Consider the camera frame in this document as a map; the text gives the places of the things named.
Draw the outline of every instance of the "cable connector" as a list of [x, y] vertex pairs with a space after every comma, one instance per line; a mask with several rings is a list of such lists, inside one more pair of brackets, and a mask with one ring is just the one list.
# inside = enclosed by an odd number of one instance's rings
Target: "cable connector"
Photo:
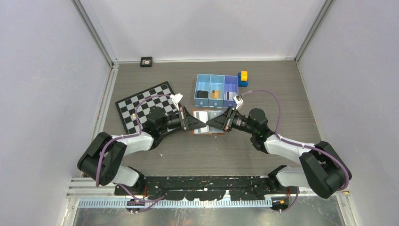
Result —
[[172, 94], [170, 95], [170, 98], [172, 99], [173, 105], [176, 107], [176, 109], [179, 109], [179, 102], [183, 98], [183, 95], [181, 93]]
[[236, 95], [235, 97], [233, 97], [233, 100], [237, 104], [237, 106], [236, 106], [237, 111], [240, 110], [244, 106], [244, 100], [242, 99], [242, 96]]

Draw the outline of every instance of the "chessboard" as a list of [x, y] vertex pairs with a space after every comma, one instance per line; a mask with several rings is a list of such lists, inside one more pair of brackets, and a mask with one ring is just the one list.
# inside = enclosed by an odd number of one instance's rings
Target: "chessboard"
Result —
[[[143, 124], [147, 121], [146, 115], [150, 112], [150, 107], [157, 106], [163, 108], [165, 110], [165, 115], [173, 114], [177, 111], [173, 105], [172, 99], [168, 97], [154, 97], [153, 99], [147, 100], [141, 104], [141, 106], [138, 107], [137, 112], [135, 112], [135, 108], [138, 104], [147, 97], [161, 94], [175, 94], [167, 81], [115, 102], [120, 119], [122, 120], [123, 127], [127, 134], [134, 134], [139, 131], [137, 122], [133, 118], [133, 114], [135, 114], [135, 117], [138, 117], [140, 123]], [[167, 134], [174, 131], [176, 131], [176, 129], [168, 129]]]

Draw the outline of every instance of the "gray wooden tabletop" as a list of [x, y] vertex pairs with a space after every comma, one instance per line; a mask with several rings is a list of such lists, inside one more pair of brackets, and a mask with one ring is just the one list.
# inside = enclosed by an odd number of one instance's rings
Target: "gray wooden tabletop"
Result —
[[[115, 102], [132, 94], [168, 81], [175, 93], [184, 95], [182, 105], [194, 106], [194, 89], [198, 73], [236, 75], [248, 71], [249, 90], [269, 89], [280, 99], [282, 119], [279, 133], [301, 142], [315, 143], [320, 137], [298, 69], [293, 61], [154, 63], [151, 68], [139, 64], [120, 64], [104, 131], [125, 134]], [[278, 105], [263, 92], [244, 97], [241, 114], [252, 108], [264, 109], [269, 127], [274, 130]], [[296, 166], [282, 157], [255, 150], [251, 135], [233, 130], [221, 136], [193, 135], [176, 132], [166, 137], [154, 150], [128, 155], [123, 164], [151, 176], [267, 175], [279, 165]]]

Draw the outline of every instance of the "yellow and blue toy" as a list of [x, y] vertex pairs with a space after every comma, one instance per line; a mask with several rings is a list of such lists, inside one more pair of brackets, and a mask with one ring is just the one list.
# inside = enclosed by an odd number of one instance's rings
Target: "yellow and blue toy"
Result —
[[238, 86], [247, 87], [248, 86], [248, 72], [241, 71], [238, 73]]

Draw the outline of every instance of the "blue storage box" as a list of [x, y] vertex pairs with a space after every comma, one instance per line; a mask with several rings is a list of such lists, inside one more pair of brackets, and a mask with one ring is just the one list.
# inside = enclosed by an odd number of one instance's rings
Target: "blue storage box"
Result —
[[209, 107], [223, 107], [224, 75], [211, 75]]
[[224, 76], [224, 93], [223, 93], [223, 107], [229, 108], [230, 106], [236, 107], [237, 104], [233, 97], [238, 95], [238, 77], [237, 76]]
[[197, 107], [209, 106], [210, 74], [198, 74], [197, 84], [195, 85], [194, 105]]

